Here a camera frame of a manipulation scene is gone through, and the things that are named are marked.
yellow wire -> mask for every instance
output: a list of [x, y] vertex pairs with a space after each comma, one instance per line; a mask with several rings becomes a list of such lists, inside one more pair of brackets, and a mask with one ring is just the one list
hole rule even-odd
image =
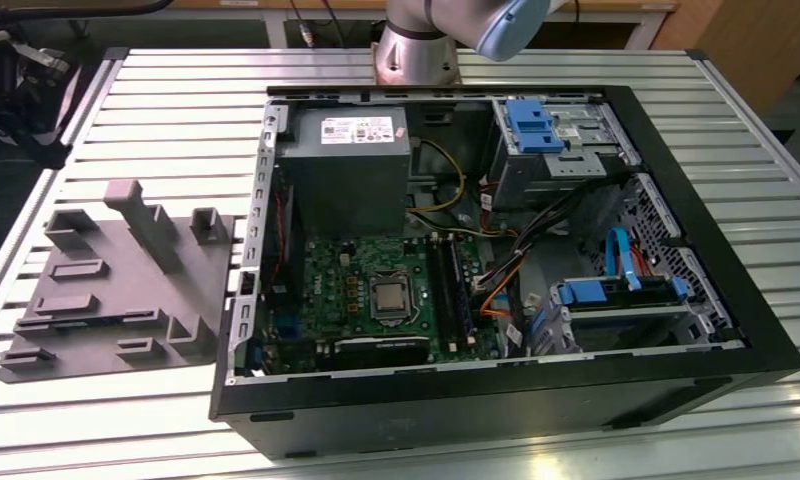
[[438, 150], [438, 153], [441, 155], [444, 155], [444, 158], [446, 158], [448, 162], [450, 162], [450, 165], [453, 165], [453, 168], [456, 169], [456, 174], [458, 175], [458, 190], [456, 191], [456, 195], [453, 196], [453, 198], [449, 201], [446, 201], [445, 203], [442, 203], [441, 205], [433, 205], [429, 207], [417, 207], [417, 208], [406, 209], [408, 212], [418, 212], [418, 213], [436, 212], [438, 210], [448, 208], [450, 205], [453, 205], [456, 202], [458, 202], [458, 200], [462, 198], [462, 194], [465, 193], [465, 174], [462, 173], [462, 169], [458, 166], [458, 162], [450, 156], [450, 154], [446, 152], [446, 150], [444, 148], [441, 148], [441, 146], [436, 142], [433, 142], [432, 140], [421, 139], [421, 144], [424, 144], [424, 143], [426, 145], [429, 145], [432, 148], [434, 148], [436, 150]]

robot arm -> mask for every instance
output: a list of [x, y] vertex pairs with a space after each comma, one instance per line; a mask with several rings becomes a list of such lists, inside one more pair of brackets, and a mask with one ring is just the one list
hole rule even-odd
[[389, 0], [388, 26], [376, 52], [380, 81], [452, 83], [458, 75], [456, 42], [490, 60], [508, 60], [565, 1]]

table surface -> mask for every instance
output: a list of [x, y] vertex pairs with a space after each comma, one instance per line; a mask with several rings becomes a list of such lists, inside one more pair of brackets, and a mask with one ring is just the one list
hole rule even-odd
[[[497, 65], [462, 52], [460, 65], [466, 84], [634, 89], [800, 347], [800, 168], [710, 64], [681, 52], [537, 51]], [[366, 50], [137, 50], [103, 61], [70, 129], [70, 163], [45, 173], [0, 254], [0, 354], [46, 260], [42, 225], [54, 209], [110, 219], [99, 202], [106, 181], [139, 178], [145, 198], [170, 216], [215, 207], [237, 216], [242, 238], [266, 85], [372, 82]], [[800, 478], [800, 373], [652, 428], [275, 464], [206, 419], [211, 373], [201, 366], [0, 382], [0, 473], [59, 480], [246, 471], [362, 479]]]

chip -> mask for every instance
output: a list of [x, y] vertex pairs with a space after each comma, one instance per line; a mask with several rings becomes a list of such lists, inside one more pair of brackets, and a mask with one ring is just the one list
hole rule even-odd
[[376, 292], [376, 311], [405, 310], [405, 291], [401, 283], [388, 283], [373, 287]]

wooden cabinet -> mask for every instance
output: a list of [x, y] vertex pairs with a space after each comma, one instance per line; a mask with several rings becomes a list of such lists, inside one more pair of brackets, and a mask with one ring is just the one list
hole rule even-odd
[[800, 0], [681, 0], [652, 48], [704, 50], [765, 113], [800, 74]]

